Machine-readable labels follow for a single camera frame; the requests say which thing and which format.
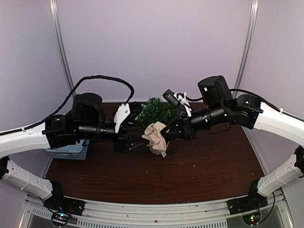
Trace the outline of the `beige fabric bow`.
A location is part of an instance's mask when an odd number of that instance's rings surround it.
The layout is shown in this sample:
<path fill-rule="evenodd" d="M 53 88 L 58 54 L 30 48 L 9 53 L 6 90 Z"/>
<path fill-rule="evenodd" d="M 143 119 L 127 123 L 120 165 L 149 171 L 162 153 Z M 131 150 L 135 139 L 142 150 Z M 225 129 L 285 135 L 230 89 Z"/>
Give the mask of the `beige fabric bow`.
<path fill-rule="evenodd" d="M 166 152 L 169 143 L 166 143 L 161 131 L 166 127 L 165 124 L 161 122 L 156 122 L 148 125 L 144 130 L 142 138 L 149 141 L 147 147 L 149 150 L 156 155 L 161 156 L 161 152 Z"/>

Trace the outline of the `small green christmas tree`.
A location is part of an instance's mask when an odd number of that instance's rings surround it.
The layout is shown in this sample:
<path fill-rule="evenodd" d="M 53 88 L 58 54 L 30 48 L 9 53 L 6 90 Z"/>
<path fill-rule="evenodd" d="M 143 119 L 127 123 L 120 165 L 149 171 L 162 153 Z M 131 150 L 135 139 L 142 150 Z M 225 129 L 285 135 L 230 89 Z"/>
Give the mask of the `small green christmas tree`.
<path fill-rule="evenodd" d="M 158 97 L 151 97 L 147 103 L 143 104 L 142 111 L 138 116 L 138 121 L 144 127 L 156 122 L 161 122 L 167 125 L 178 113 L 169 103 L 163 102 Z"/>

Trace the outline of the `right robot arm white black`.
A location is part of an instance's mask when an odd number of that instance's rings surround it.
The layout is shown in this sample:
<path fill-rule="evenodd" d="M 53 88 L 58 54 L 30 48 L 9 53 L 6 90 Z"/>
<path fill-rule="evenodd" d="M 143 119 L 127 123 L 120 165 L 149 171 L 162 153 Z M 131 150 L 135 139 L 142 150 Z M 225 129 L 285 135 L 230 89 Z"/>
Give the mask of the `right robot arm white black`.
<path fill-rule="evenodd" d="M 278 188 L 304 174 L 304 121 L 279 109 L 262 97 L 244 91 L 233 98 L 224 76 L 210 76 L 198 82 L 202 101 L 206 105 L 196 111 L 182 113 L 172 120 L 161 135 L 169 141 L 196 138 L 200 130 L 209 130 L 223 123 L 248 129 L 263 130 L 289 139 L 299 146 L 291 157 L 275 171 L 252 182 L 243 204 L 254 209 Z"/>

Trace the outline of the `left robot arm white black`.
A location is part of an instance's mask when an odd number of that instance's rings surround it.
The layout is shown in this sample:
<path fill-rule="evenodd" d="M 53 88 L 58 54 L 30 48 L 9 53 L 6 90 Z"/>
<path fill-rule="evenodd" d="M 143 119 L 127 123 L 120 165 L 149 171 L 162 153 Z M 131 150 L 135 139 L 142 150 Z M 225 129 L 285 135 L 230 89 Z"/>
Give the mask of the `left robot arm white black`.
<path fill-rule="evenodd" d="M 42 123 L 0 134 L 0 179 L 49 201 L 58 211 L 68 207 L 61 185 L 42 179 L 19 167 L 10 155 L 34 149 L 58 149 L 81 140 L 112 141 L 116 152 L 133 149 L 127 125 L 142 111 L 139 102 L 123 103 L 113 121 L 106 121 L 101 96 L 93 93 L 76 95 L 67 114 L 48 117 Z"/>

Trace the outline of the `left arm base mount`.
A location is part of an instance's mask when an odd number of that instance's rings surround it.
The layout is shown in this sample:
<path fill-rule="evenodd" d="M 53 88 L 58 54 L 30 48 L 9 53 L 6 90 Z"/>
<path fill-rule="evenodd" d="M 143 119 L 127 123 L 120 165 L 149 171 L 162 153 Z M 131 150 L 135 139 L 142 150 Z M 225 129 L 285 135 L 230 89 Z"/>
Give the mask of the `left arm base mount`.
<path fill-rule="evenodd" d="M 63 198 L 63 199 L 47 199 L 43 201 L 46 208 L 52 211 L 64 212 L 69 215 L 81 216 L 85 209 L 85 202 L 82 200 Z"/>

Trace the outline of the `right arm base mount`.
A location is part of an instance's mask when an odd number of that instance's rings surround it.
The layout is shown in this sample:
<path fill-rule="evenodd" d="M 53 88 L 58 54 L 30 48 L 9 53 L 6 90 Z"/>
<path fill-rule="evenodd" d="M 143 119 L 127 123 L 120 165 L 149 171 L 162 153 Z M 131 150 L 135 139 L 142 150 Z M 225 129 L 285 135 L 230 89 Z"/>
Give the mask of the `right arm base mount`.
<path fill-rule="evenodd" d="M 257 192 L 245 197 L 234 198 L 227 201 L 228 210 L 231 215 L 257 210 L 268 205 L 267 197 Z"/>

